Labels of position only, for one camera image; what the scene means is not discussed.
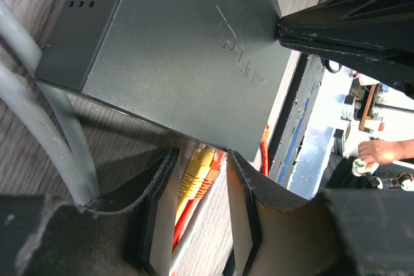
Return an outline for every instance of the router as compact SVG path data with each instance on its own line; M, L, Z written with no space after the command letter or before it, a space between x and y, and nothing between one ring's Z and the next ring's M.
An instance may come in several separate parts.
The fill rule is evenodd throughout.
M66 0L37 79L252 161L290 50L277 0Z

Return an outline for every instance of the hand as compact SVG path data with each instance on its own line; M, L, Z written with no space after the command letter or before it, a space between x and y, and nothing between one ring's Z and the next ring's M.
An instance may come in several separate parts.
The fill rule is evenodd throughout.
M358 146L358 157L365 163L390 164L400 160L403 150L399 142L370 140Z

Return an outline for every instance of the cable connector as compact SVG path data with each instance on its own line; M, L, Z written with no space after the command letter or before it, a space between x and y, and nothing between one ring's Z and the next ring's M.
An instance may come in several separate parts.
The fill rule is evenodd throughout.
M197 193L197 195L195 195L195 198L198 198L200 200L205 196L209 188L212 186L214 180L217 178L217 175L219 174L223 160L224 160L224 151L217 151L214 154L214 159L210 165L210 172L207 174L206 178L204 179L204 182L200 186L199 192Z
M397 180L404 191L414 191L414 176L412 174L402 173Z
M199 189L204 183L204 179L210 172L210 165L213 161L214 154L214 148L205 147L203 150L195 153L188 163L179 189L179 203L175 216L175 224L177 224L181 217L187 202L196 198Z

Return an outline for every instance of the red cable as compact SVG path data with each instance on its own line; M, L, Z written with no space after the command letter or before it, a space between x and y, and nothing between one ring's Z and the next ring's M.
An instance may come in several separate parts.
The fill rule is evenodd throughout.
M261 161L262 161L262 173L269 177L269 162L268 162L268 151L267 151L267 138L269 137L269 126L266 125L265 131L260 141L260 149L261 149Z
M173 252L175 250L175 247L177 247L177 244L180 241L180 237L182 234L182 231L184 229L184 225L187 222L188 217L191 215L191 212L193 211L195 207L195 203L198 200L189 200L186 207L184 208L184 211L182 212L179 220L177 221L177 224L174 228L174 238L173 238Z

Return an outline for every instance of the wooden surface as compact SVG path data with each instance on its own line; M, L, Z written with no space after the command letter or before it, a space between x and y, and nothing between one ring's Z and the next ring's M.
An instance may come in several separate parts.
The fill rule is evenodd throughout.
M370 86L370 88L369 88L369 94L368 94L367 102L365 104L364 112L362 113L362 118L361 118L361 122L360 122L360 126L359 126L359 130L362 131L362 132L365 129L365 122L367 121L369 108L371 107L371 103L372 103L373 98L374 98L375 88L376 88L376 84L372 84L372 86Z
M295 12L318 0L279 0L283 15ZM43 47L63 0L5 0ZM39 102L55 121L50 107L36 85L7 46L0 41L0 59L32 89ZM298 53L293 52L280 86L269 126L274 127L289 87ZM118 186L145 168L162 150L173 144L182 147L184 162L195 142L131 117L111 111L89 100L71 95L80 116L96 164L102 193ZM220 275L232 246L226 178L217 180L209 210L197 228L191 245L179 264L177 276ZM43 149L14 113L0 101L0 193L54 193L70 199L69 193Z

